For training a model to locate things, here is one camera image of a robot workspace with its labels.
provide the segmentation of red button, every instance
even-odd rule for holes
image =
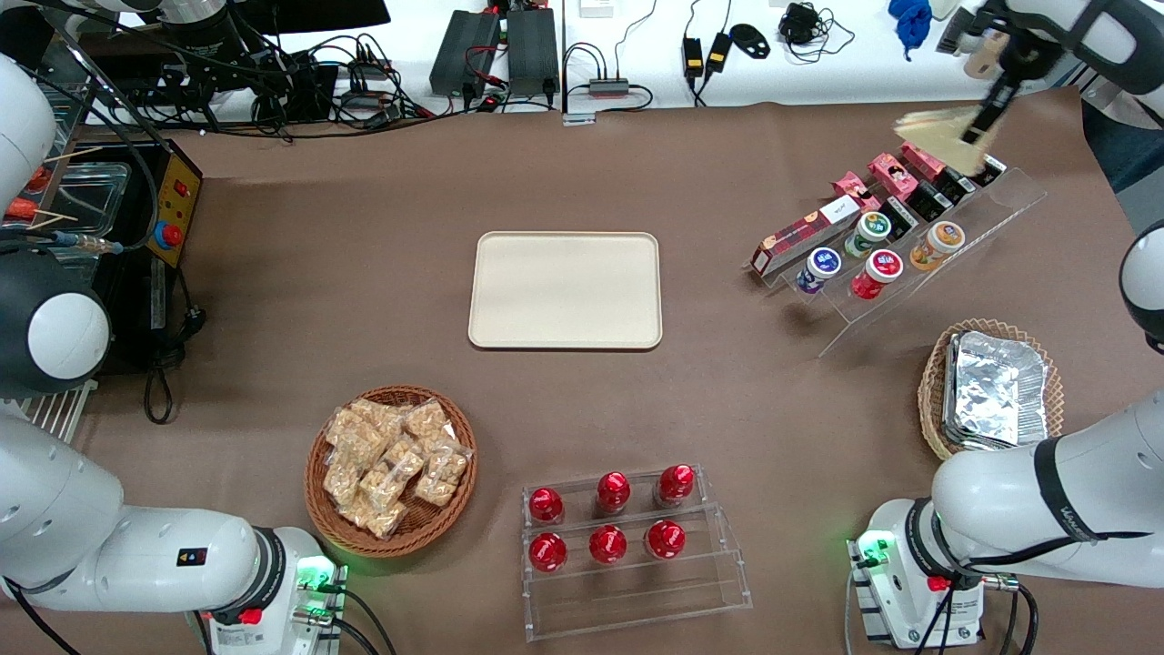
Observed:
[[[249,610],[243,610],[239,612],[239,621],[244,626],[257,626],[258,621],[263,620],[263,611],[258,607],[251,607]]]
[[[177,225],[166,225],[162,228],[162,241],[171,248],[176,248],[182,243],[184,238],[182,234],[182,228]]]

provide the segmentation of clear acrylic shelf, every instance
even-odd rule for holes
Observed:
[[[627,476],[631,500],[624,514],[595,515],[598,478],[548,486],[562,497],[567,521],[534,526],[530,496],[523,491],[525,529],[521,533],[521,588],[527,642],[584,634],[658,621],[702,617],[752,607],[744,556],[702,468],[696,489],[675,510],[654,506],[653,486],[662,471]],[[675,560],[654,560],[643,537],[656,521],[670,520],[687,532],[687,544]],[[601,526],[616,526],[626,535],[626,556],[615,565],[590,557],[590,535]],[[553,574],[530,565],[530,543],[541,533],[554,533],[567,546],[566,563]]]
[[[967,252],[980,248],[982,243],[994,238],[999,229],[1045,197],[1046,191],[1021,169],[1012,168],[1007,170],[988,186],[967,195],[952,209],[938,218],[938,220],[950,220],[958,223],[966,232],[966,244],[930,271],[918,270],[909,262],[910,251],[925,238],[925,232],[932,225],[918,219],[918,225],[913,227],[902,237],[886,245],[888,249],[901,255],[901,258],[904,261],[904,269],[897,280],[887,285],[881,291],[881,294],[872,300],[866,300],[857,296],[852,290],[851,283],[863,270],[865,259],[858,259],[844,251],[843,243],[850,230],[845,230],[843,234],[824,243],[842,252],[844,264],[840,273],[829,279],[824,287],[815,294],[805,293],[796,285],[796,275],[800,272],[801,265],[792,265],[781,271],[780,278],[793,289],[793,292],[802,301],[828,306],[845,321],[845,326],[840,333],[825,347],[818,357],[824,357],[843,340],[853,336],[863,327],[872,323],[911,297],[927,283],[949,271],[959,261],[964,261]]]

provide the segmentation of round wicker basket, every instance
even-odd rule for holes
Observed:
[[[400,557],[416,553],[417,550],[436,541],[456,521],[457,517],[464,512],[473,496],[473,489],[477,483],[477,443],[473,439],[473,429],[466,420],[464,414],[449,399],[438,394],[432,390],[411,386],[381,387],[360,396],[362,399],[378,403],[381,405],[420,405],[428,399],[436,399],[445,414],[453,423],[453,430],[461,444],[474,450],[474,457],[469,460],[469,468],[461,478],[461,485],[453,500],[445,507],[436,507],[418,498],[413,498],[412,489],[417,482],[412,480],[404,492],[402,501],[409,507],[407,514],[396,532],[386,540],[376,539],[371,533],[349,524],[335,510],[331,496],[324,491],[324,476],[327,475],[325,464],[332,446],[324,439],[324,430],[315,436],[315,443],[311,447],[311,455],[307,456],[307,469],[304,474],[304,493],[307,500],[307,513],[315,524],[315,529],[320,532],[332,543],[356,555],[371,558]]]
[[[1017,329],[1013,325],[1007,325],[1001,320],[972,318],[951,325],[930,354],[929,362],[925,363],[925,372],[922,373],[922,385],[917,389],[917,411],[922,419],[922,435],[925,443],[939,460],[950,460],[953,454],[963,450],[957,444],[950,443],[942,432],[942,406],[945,397],[945,365],[946,348],[950,339],[957,333],[974,330],[996,337],[1000,340],[1014,340],[1030,344],[1046,363],[1046,387],[1043,390],[1043,405],[1046,408],[1046,432],[1051,437],[1063,435],[1063,382],[1059,379],[1059,370],[1055,368],[1055,362],[1043,347],[1032,340],[1027,333]]]

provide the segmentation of cardboard box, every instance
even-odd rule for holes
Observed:
[[[860,213],[860,205],[851,195],[837,198],[760,241],[752,255],[752,270],[765,277],[783,269],[849,227]]]

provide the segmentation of control box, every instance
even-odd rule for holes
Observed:
[[[481,98],[485,80],[477,72],[488,74],[496,50],[474,50],[475,47],[496,48],[501,43],[501,19],[497,14],[475,14],[456,10],[448,21],[445,38],[436,51],[428,84],[434,95]]]
[[[509,42],[510,93],[553,95],[561,91],[554,10],[510,12],[505,34]]]

